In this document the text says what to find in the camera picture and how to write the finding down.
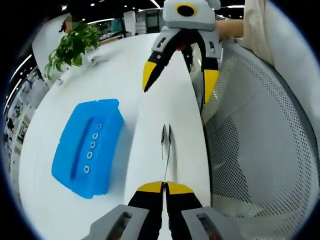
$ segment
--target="potted plant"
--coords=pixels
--hole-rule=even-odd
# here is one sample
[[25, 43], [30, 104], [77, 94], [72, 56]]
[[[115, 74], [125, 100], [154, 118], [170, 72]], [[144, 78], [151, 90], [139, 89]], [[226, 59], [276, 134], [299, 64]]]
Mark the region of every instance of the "potted plant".
[[63, 72], [62, 66], [80, 67], [83, 65], [82, 57], [90, 48], [95, 50], [99, 46], [101, 32], [96, 27], [79, 23], [75, 29], [63, 36], [59, 46], [49, 55], [49, 63], [45, 66], [45, 77], [52, 80], [51, 70]]

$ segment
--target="white table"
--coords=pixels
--hole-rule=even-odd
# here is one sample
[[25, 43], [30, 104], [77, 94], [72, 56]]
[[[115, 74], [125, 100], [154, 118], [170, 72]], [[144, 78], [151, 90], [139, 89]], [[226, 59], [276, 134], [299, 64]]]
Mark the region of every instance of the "white table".
[[[153, 168], [151, 170], [149, 165], [146, 165], [145, 170], [141, 172], [135, 166], [143, 164], [146, 159], [162, 163], [158, 147], [161, 134], [159, 126], [163, 121], [172, 124], [177, 144], [176, 154], [182, 158], [186, 157], [183, 159], [186, 164], [178, 165], [178, 180], [185, 181], [188, 177], [183, 176], [183, 168], [186, 169], [185, 174], [189, 175], [193, 169], [199, 171], [197, 165], [206, 165], [205, 172], [192, 175], [197, 175], [199, 178], [197, 183], [201, 185], [195, 187], [191, 184], [190, 187], [196, 194], [199, 193], [202, 203], [206, 205], [210, 203], [208, 162], [201, 120], [181, 53], [177, 52], [173, 56], [170, 66], [158, 80], [159, 84], [155, 83], [146, 94], [142, 91], [143, 67], [151, 54], [151, 46], [157, 35], [134, 36], [102, 46], [93, 56], [109, 54], [109, 61], [98, 64], [76, 79], [65, 80], [60, 86], [55, 84], [37, 108], [22, 146], [19, 189], [26, 216], [43, 239], [79, 240], [85, 237], [95, 220], [118, 204], [127, 204], [140, 183], [152, 180], [150, 176]], [[170, 90], [165, 90], [163, 87], [168, 85], [168, 81], [172, 81], [173, 84]], [[161, 89], [162, 94], [168, 99], [160, 104], [157, 98]], [[179, 95], [185, 101], [171, 102]], [[119, 109], [125, 126], [113, 158], [108, 194], [84, 199], [52, 177], [52, 162], [61, 133], [75, 106], [81, 102], [108, 98], [119, 100]], [[150, 111], [150, 115], [166, 113], [160, 118], [161, 120], [154, 122], [153, 127], [151, 123], [147, 123], [147, 119], [144, 119], [144, 116], [148, 115], [145, 111]], [[185, 122], [181, 122], [182, 125], [179, 126], [179, 121], [183, 120]], [[143, 125], [146, 126], [146, 131], [152, 130], [150, 134], [143, 134]], [[146, 148], [142, 148], [142, 144], [148, 141], [142, 139], [144, 136], [150, 137], [150, 144], [146, 145]], [[188, 136], [192, 138], [182, 141], [182, 138]], [[154, 148], [155, 152], [148, 149], [145, 153], [147, 147]], [[132, 181], [135, 174], [141, 175], [138, 180]], [[160, 169], [154, 176], [160, 176]]]

